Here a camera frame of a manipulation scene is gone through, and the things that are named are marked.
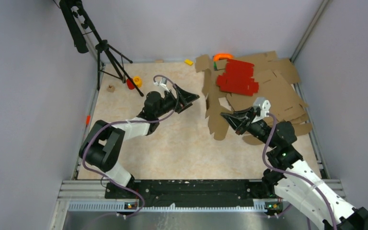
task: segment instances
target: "orange clip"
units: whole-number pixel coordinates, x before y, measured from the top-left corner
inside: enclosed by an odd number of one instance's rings
[[[233,58],[233,55],[232,54],[216,54],[214,56],[214,61],[219,61],[219,60],[222,60],[222,59],[232,59]]]
[[[88,126],[90,124],[91,116],[88,115],[87,119],[85,120],[85,125]]]

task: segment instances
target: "cable tie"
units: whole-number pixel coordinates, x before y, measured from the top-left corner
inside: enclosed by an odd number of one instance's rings
[[[128,119],[126,119],[125,121],[126,121],[126,124],[127,124],[128,126],[132,126],[132,123],[130,123],[130,121],[129,121]]]
[[[323,184],[324,181],[323,180],[320,180],[320,181],[317,181],[317,182],[313,182],[313,185],[311,185],[305,192],[305,196],[304,198],[301,200],[300,204],[299,204],[299,210],[301,210],[301,206],[302,206],[302,203],[304,203],[305,199],[307,199],[308,195],[314,191],[314,189],[316,189],[318,186],[320,186],[321,184]]]

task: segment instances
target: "orange object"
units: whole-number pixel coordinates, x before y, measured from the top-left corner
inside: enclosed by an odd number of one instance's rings
[[[133,82],[138,86],[138,88],[142,87],[142,79],[139,76],[135,76],[133,78]]]
[[[87,120],[85,120],[85,125],[88,126],[90,124],[91,116],[87,116]]]
[[[219,61],[222,59],[232,59],[232,58],[233,58],[232,54],[215,54],[214,61]]]

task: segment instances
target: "gray wall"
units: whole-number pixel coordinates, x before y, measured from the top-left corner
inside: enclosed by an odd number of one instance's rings
[[[290,57],[321,1],[92,0],[84,6],[102,39],[134,61],[154,61],[268,50]]]
[[[0,0],[0,230],[42,230],[77,160],[96,65],[50,0]]]
[[[368,1],[333,1],[296,66],[331,176],[368,209]]]

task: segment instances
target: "flattened cardboard box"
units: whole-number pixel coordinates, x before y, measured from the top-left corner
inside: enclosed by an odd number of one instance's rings
[[[267,98],[271,103],[270,112],[279,121],[290,121],[296,131],[296,135],[304,135],[311,131],[310,123],[302,124],[308,120],[304,108],[308,105],[295,93],[291,84],[300,81],[297,70],[287,59],[278,59],[275,51],[259,53],[234,58],[236,60],[254,64],[255,81],[259,83],[259,92],[253,96],[245,96],[234,93],[221,92],[216,85],[218,75],[225,71],[226,60],[214,62],[208,55],[199,56],[195,61],[197,72],[204,71],[204,86],[202,93],[206,97],[207,112],[209,117],[208,127],[214,139],[223,140],[229,129],[229,124],[220,116],[221,112],[231,112],[219,103],[220,98],[226,98],[234,111],[247,109],[252,106],[259,96]],[[265,118],[271,125],[273,120]],[[261,141],[252,135],[243,137],[243,140],[252,145],[261,144]]]

